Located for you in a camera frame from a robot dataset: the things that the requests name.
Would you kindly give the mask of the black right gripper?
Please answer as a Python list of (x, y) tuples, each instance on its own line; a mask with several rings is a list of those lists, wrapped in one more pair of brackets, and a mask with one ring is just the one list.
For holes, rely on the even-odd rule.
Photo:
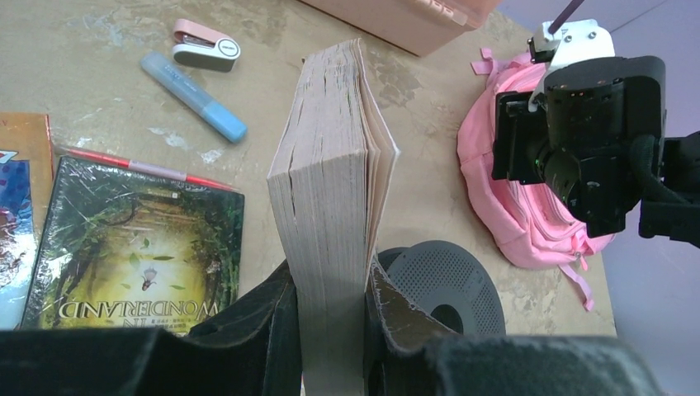
[(492, 177), (548, 186), (591, 238), (623, 231), (642, 196), (631, 144), (664, 132), (665, 75), (652, 55), (605, 57), (556, 70), (542, 93), (499, 93)]

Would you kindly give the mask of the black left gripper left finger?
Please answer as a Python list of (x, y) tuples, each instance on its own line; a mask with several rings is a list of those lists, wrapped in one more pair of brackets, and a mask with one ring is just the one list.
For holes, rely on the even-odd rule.
[(4, 395), (297, 395), (301, 372), (287, 264), (185, 336), (163, 328), (1, 334)]

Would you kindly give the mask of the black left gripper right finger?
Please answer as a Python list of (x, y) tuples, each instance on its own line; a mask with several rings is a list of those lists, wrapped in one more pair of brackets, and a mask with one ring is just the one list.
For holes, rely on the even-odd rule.
[(366, 297), (367, 395), (660, 395), (615, 337), (462, 336), (409, 302), (378, 262)]

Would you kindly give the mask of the pink student backpack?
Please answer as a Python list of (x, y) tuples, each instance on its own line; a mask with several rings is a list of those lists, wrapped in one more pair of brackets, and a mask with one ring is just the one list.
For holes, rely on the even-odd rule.
[(594, 308), (593, 292), (575, 270), (587, 270), (587, 257), (601, 252), (612, 235), (591, 238), (543, 184), (523, 186), (495, 180), (495, 98), (501, 92), (530, 92), (544, 74), (529, 54), (497, 60), (486, 47), (472, 63), (475, 74), (487, 77), (485, 90), (468, 111), (456, 137), (456, 152), (472, 208), (492, 233), (499, 250), (515, 266), (528, 270), (559, 268), (582, 296), (584, 309)]

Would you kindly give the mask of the orange treehouse book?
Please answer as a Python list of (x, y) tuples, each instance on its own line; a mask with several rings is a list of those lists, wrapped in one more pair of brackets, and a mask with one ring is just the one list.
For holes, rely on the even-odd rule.
[(305, 58), (267, 175), (296, 285), (308, 395), (362, 395), (365, 292), (399, 149), (361, 39)]

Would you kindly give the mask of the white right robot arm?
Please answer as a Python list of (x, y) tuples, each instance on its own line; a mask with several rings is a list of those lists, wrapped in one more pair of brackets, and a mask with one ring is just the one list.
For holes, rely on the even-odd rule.
[(495, 179), (545, 184), (591, 237), (638, 233), (699, 243), (699, 136), (665, 136), (665, 63), (655, 56), (589, 59), (495, 99)]

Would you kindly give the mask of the green wonderland book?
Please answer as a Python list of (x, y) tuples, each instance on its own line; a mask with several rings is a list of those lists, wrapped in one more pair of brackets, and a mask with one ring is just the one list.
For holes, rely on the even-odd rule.
[(21, 328), (188, 333), (238, 297), (244, 204), (237, 191), (62, 157)]

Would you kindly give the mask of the red pen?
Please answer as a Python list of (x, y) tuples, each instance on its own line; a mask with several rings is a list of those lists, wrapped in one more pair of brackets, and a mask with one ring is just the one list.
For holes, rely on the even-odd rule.
[(171, 168), (161, 167), (152, 163), (143, 163), (140, 161), (117, 157), (107, 153), (100, 153), (84, 148), (76, 148), (73, 146), (58, 145), (54, 147), (54, 151), (59, 154), (71, 155), (77, 158), (87, 159), (105, 165), (120, 167), (135, 172), (147, 173), (157, 177), (166, 177), (180, 182), (189, 182), (200, 186), (212, 187), (224, 191), (236, 191), (230, 185), (220, 181), (214, 181), (205, 177), (198, 177), (186, 172), (180, 172)]

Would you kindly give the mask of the translucent orange plastic box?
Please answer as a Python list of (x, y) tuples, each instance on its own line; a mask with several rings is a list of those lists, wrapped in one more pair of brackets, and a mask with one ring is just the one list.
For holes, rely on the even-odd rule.
[(500, 0), (304, 0), (419, 57), (483, 26)]

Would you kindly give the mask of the blue highlighter marker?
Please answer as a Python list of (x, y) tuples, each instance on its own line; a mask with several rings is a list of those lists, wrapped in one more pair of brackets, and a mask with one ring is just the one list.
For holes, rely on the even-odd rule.
[(245, 123), (164, 55), (153, 51), (140, 60), (140, 66), (229, 142), (238, 143), (247, 134)]

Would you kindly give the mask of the blue orange picture book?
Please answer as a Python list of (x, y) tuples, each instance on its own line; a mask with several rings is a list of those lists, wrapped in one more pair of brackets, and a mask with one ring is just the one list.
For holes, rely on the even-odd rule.
[(54, 179), (49, 117), (1, 114), (1, 329), (19, 328)]

